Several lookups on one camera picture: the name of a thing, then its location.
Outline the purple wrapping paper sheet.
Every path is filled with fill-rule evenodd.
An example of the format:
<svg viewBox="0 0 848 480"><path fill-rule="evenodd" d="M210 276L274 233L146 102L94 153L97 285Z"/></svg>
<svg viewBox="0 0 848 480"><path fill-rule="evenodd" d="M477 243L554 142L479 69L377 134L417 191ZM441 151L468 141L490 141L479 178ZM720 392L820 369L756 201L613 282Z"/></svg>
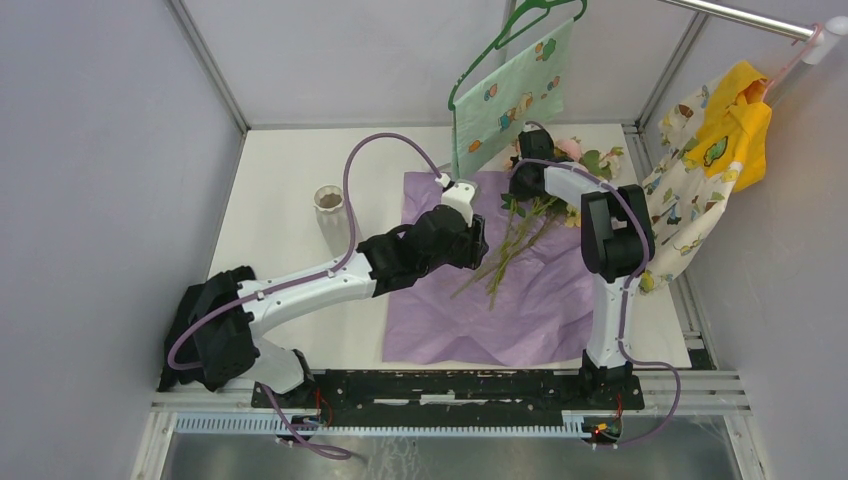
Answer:
<svg viewBox="0 0 848 480"><path fill-rule="evenodd" d="M444 266L388 297L382 359L531 367L577 360L592 327L593 279L579 222L541 203L508 205L508 176L483 171L480 268Z"/></svg>

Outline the white ribbed ceramic vase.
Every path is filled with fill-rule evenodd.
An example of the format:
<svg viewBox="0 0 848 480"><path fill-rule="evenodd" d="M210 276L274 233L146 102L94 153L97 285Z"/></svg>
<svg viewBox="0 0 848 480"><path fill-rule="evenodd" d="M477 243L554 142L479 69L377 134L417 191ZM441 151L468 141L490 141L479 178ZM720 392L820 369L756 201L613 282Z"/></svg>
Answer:
<svg viewBox="0 0 848 480"><path fill-rule="evenodd" d="M362 239L356 217L353 217L354 233L350 233L350 217L343 194L343 189L337 185L324 185L313 196L316 222L333 257L345 255L351 239L355 240L354 244Z"/></svg>

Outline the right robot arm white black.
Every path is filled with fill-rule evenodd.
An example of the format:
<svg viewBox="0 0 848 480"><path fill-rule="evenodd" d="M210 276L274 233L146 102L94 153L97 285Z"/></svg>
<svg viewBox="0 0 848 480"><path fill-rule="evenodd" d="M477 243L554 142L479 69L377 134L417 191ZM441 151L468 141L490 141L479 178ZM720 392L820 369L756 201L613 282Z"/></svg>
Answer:
<svg viewBox="0 0 848 480"><path fill-rule="evenodd" d="M612 401L629 381L629 318L639 277L655 253L642 187L617 187L575 161L555 155L550 134L521 132L509 194L517 200L553 197L581 216L580 248L593 274L594 307L589 341L578 370L577 392L591 408Z"/></svg>

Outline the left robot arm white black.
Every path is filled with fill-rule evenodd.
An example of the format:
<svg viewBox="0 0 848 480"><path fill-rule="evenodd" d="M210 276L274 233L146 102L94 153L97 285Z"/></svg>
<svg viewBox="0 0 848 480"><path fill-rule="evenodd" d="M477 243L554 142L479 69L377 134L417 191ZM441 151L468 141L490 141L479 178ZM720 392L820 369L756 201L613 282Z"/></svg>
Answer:
<svg viewBox="0 0 848 480"><path fill-rule="evenodd" d="M487 251L483 216L465 219L438 205L300 278L258 281L249 267L219 273L186 291L165 341L162 386L197 381L216 391L241 377L302 407L313 397L314 377L302 352L266 339L270 330L326 307L410 288L445 265L477 269Z"/></svg>

